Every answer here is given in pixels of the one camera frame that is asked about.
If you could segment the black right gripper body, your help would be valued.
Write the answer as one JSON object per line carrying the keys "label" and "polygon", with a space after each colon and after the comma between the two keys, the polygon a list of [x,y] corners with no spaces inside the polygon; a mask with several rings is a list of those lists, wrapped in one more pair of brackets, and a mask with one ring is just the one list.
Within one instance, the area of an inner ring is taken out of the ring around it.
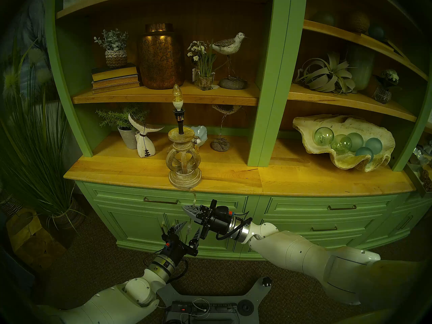
{"label": "black right gripper body", "polygon": [[197,217],[200,219],[199,239],[205,239],[209,231],[216,233],[216,240],[227,239],[229,228],[234,223],[233,212],[227,206],[217,206],[217,200],[213,199],[209,207],[200,205]]}

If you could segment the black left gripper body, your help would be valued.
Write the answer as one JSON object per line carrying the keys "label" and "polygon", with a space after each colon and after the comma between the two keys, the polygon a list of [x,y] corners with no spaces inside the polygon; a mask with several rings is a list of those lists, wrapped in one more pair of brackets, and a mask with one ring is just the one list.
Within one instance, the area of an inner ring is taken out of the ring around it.
{"label": "black left gripper body", "polygon": [[173,261],[174,264],[179,264],[180,260],[185,255],[196,257],[198,255],[198,249],[194,250],[190,248],[189,244],[185,244],[181,239],[174,235],[174,239],[168,237],[168,233],[164,233],[161,236],[162,240],[165,241],[165,246],[161,251],[162,255],[167,256]]}

